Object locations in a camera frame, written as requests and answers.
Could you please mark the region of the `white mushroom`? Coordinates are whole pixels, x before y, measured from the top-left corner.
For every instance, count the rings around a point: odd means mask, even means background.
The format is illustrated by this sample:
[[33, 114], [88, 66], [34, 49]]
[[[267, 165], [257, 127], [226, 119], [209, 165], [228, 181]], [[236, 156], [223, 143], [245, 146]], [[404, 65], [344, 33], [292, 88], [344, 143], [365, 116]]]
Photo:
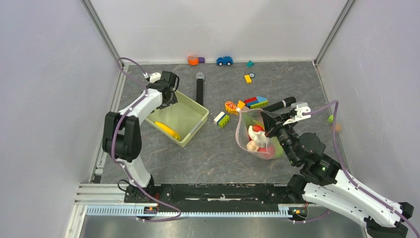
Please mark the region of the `white mushroom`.
[[248, 135], [250, 140], [255, 141], [260, 146], [260, 148], [265, 148], [270, 145], [270, 139], [266, 137], [265, 133], [253, 132], [252, 125], [248, 127]]

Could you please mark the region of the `clear polka dot zip bag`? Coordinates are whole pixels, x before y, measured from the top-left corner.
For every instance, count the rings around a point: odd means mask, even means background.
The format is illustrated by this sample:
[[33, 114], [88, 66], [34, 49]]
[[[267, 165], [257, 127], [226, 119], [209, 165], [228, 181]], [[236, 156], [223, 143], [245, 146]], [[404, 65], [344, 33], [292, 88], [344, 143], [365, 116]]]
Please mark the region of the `clear polka dot zip bag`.
[[263, 160], [281, 159], [285, 152], [277, 138], [266, 137], [262, 109], [237, 109], [239, 122], [235, 132], [237, 145], [244, 151]]

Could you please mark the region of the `tan mushroom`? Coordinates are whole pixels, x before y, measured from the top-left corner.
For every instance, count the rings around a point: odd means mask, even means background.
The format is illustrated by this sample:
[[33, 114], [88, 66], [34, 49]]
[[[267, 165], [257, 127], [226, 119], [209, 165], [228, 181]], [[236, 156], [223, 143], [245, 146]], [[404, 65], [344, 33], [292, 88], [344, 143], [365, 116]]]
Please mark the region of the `tan mushroom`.
[[258, 152], [260, 146], [253, 140], [249, 141], [246, 145], [246, 150], [251, 152]]

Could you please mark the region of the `green cabbage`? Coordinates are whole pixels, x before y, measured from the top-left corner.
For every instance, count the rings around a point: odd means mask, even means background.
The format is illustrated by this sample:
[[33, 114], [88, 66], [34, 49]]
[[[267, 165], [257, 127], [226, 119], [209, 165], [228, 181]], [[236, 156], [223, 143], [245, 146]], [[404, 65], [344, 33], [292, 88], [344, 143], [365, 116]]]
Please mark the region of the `green cabbage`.
[[282, 146], [278, 143], [274, 144], [274, 159], [279, 159], [284, 155], [284, 150]]

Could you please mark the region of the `small yellow fruit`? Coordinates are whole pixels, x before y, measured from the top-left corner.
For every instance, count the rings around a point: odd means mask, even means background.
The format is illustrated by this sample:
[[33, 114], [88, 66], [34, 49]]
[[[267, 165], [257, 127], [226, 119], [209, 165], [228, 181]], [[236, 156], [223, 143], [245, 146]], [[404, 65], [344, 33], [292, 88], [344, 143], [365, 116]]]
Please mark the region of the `small yellow fruit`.
[[179, 133], [177, 133], [176, 131], [174, 131], [173, 129], [171, 129], [170, 127], [168, 127], [167, 125], [155, 121], [154, 122], [155, 125], [157, 125], [160, 129], [162, 129], [164, 132], [166, 132], [168, 135], [170, 135], [171, 137], [173, 137], [174, 139], [180, 141], [181, 136], [179, 135]]

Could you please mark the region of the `red tomato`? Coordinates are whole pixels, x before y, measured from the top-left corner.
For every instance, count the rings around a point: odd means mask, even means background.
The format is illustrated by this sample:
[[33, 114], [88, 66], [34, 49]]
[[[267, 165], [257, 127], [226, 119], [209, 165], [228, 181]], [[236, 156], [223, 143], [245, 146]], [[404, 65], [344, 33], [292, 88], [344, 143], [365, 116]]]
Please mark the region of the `red tomato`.
[[257, 125], [257, 124], [255, 124], [255, 125], [252, 126], [252, 130], [255, 133], [257, 133], [257, 132], [263, 132], [263, 133], [265, 133], [265, 129], [262, 126]]

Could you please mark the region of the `red peach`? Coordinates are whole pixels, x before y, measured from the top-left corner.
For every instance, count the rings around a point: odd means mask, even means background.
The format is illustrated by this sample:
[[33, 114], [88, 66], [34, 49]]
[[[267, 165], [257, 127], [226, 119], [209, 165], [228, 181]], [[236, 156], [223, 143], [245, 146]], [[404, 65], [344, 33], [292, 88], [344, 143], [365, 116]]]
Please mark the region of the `red peach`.
[[265, 148], [258, 149], [258, 156], [264, 160], [274, 159], [275, 157], [275, 147], [269, 146]]

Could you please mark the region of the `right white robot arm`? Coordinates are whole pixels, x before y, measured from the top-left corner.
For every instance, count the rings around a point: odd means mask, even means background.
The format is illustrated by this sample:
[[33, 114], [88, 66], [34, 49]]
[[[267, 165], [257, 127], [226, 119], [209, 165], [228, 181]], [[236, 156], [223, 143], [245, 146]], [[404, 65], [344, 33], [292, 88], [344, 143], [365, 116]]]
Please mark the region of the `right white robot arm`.
[[414, 208], [408, 202], [393, 202], [344, 171], [339, 162], [324, 153], [325, 144], [311, 132], [298, 135], [287, 124], [288, 114], [262, 111], [266, 136], [276, 137], [289, 162], [300, 168], [290, 179], [286, 196], [323, 206], [364, 228], [372, 238], [405, 238]]

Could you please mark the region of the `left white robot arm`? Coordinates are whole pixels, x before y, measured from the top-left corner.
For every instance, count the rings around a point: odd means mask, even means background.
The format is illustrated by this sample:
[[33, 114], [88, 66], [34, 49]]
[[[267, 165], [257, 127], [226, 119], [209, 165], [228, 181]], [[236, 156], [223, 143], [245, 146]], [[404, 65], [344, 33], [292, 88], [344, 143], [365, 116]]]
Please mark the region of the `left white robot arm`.
[[120, 165], [129, 183], [137, 188], [137, 196], [150, 202], [156, 189], [149, 185], [152, 176], [147, 172], [140, 157], [142, 149], [141, 123], [149, 114], [177, 103], [175, 92], [179, 87], [179, 76], [163, 71], [150, 75], [149, 83], [140, 96], [118, 112], [108, 112], [105, 116], [102, 139], [103, 151]]

